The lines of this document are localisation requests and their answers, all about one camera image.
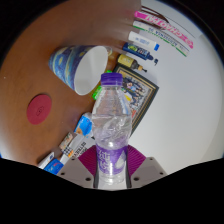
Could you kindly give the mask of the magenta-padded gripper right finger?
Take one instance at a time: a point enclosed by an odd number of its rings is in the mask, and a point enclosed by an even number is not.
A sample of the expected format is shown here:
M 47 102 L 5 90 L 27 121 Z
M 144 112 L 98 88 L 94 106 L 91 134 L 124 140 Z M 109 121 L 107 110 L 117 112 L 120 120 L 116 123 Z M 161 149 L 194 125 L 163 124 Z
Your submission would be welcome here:
M 126 185 L 140 188 L 165 177 L 167 173 L 154 157 L 146 157 L 133 146 L 128 146 Z

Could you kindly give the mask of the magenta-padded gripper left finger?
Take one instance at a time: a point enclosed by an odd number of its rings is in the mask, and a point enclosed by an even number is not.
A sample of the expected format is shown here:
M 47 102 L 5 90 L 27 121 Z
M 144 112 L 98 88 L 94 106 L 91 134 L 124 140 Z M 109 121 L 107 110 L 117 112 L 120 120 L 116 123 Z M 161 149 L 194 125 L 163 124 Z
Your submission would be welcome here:
M 72 156 L 59 171 L 58 176 L 84 188 L 98 187 L 96 149 L 90 147 L 78 158 Z

